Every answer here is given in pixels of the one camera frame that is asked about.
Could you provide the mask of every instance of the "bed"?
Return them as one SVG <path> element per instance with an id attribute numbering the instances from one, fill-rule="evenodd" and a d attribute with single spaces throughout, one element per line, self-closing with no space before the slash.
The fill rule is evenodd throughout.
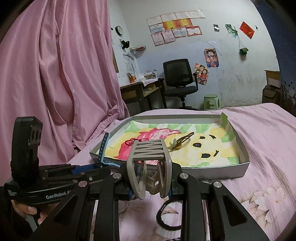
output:
<path id="1" fill-rule="evenodd" d="M 284 240 L 296 211 L 296 118 L 269 103 L 198 113 L 221 112 L 228 116 L 250 158 L 244 177 L 221 182 L 257 221 L 270 241 Z M 196 114 L 196 111 L 164 109 L 140 115 L 160 114 Z M 120 122 L 114 121 L 104 132 L 110 132 Z M 92 162 L 89 151 L 103 134 L 90 141 L 70 163 L 84 165 Z M 130 201 L 126 211 L 120 214 L 120 240 L 161 241 L 179 237 L 180 231 L 166 231 L 156 222 L 156 213 L 164 201 L 158 195 L 151 196 L 149 193 L 146 193 L 145 200 Z M 179 225 L 180 210 L 178 203 L 172 204 L 167 207 L 163 220 L 172 226 Z"/>

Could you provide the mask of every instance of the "white plastic part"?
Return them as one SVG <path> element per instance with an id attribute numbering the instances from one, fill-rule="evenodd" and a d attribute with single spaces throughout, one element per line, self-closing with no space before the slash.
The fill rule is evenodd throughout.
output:
<path id="1" fill-rule="evenodd" d="M 158 160 L 157 173 L 152 177 L 146 176 L 145 163 L 151 160 Z M 139 161 L 141 161 L 141 171 L 137 177 L 135 164 L 137 165 Z M 172 179 L 172 160 L 163 139 L 145 142 L 135 140 L 126 167 L 131 187 L 137 198 L 144 199 L 146 190 L 153 195 L 160 193 L 161 198 L 168 195 Z"/>

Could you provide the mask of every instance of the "mesh chair back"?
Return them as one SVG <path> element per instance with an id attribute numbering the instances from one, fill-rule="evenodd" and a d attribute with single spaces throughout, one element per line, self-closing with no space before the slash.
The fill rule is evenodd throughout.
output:
<path id="1" fill-rule="evenodd" d="M 186 58 L 163 63 L 167 86 L 183 87 L 193 82 L 189 61 Z"/>

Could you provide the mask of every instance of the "metal screw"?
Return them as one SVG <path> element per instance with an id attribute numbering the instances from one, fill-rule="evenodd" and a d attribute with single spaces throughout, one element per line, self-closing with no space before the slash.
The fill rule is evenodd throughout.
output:
<path id="1" fill-rule="evenodd" d="M 187 179 L 189 177 L 189 175 L 187 173 L 181 173 L 180 177 L 183 179 Z"/>
<path id="2" fill-rule="evenodd" d="M 119 179 L 119 178 L 121 178 L 121 174 L 120 173 L 114 173 L 113 178 L 114 179 Z"/>
<path id="3" fill-rule="evenodd" d="M 87 181 L 81 181 L 79 182 L 78 186 L 81 188 L 84 188 L 87 185 Z"/>
<path id="4" fill-rule="evenodd" d="M 220 187 L 222 187 L 222 183 L 214 182 L 214 187 L 220 188 Z"/>

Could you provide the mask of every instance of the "green plastic stool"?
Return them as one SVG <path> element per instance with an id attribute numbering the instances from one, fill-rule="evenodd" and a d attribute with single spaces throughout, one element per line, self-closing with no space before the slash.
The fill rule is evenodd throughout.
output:
<path id="1" fill-rule="evenodd" d="M 219 110 L 220 103 L 218 95 L 208 94 L 204 96 L 204 110 Z"/>

